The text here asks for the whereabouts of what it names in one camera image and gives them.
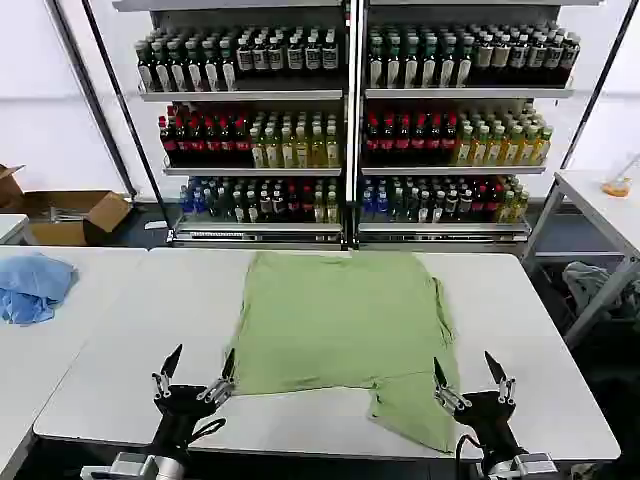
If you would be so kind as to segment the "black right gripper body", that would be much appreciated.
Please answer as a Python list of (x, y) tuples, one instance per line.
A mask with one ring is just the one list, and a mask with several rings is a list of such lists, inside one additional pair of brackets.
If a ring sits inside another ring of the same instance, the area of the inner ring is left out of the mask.
[(515, 411), (514, 405), (500, 403), (497, 391), (466, 393), (463, 397), (471, 402), (471, 406), (456, 409), (453, 418), (475, 432), (483, 452), (482, 468), (493, 468), (526, 453), (508, 424)]

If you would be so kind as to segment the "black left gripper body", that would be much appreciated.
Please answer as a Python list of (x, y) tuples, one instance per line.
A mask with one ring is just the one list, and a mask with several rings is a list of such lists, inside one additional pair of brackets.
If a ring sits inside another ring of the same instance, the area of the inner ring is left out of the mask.
[(225, 402), (198, 401), (204, 386), (171, 385), (169, 398), (155, 400), (161, 421), (151, 441), (153, 455), (186, 458), (189, 446), (198, 439), (216, 433), (226, 420), (217, 418), (196, 428), (198, 422), (216, 414)]

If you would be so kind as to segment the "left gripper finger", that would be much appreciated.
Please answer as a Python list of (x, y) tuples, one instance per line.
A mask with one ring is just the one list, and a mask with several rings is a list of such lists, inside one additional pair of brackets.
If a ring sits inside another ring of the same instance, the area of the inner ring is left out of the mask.
[(163, 399), (169, 398), (171, 396), (170, 385), (171, 379), (175, 373), (177, 368), (179, 358), (181, 356), (183, 345), (179, 344), (175, 350), (165, 358), (160, 372), (153, 372), (151, 374), (152, 380), (154, 382), (154, 398), (155, 399)]
[(196, 399), (203, 402), (225, 402), (234, 388), (235, 349), (232, 348), (225, 360), (220, 377), (200, 392)]

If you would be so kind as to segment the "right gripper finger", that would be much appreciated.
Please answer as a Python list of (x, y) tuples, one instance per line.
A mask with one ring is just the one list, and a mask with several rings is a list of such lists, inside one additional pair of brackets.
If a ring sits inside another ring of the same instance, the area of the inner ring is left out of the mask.
[(437, 358), (434, 358), (434, 380), (434, 398), (438, 403), (447, 412), (462, 412), (465, 409), (465, 399), (449, 385)]
[(498, 402), (514, 403), (515, 402), (515, 385), (514, 377), (509, 377), (502, 365), (488, 352), (484, 352), (486, 363), (494, 382), (498, 386)]

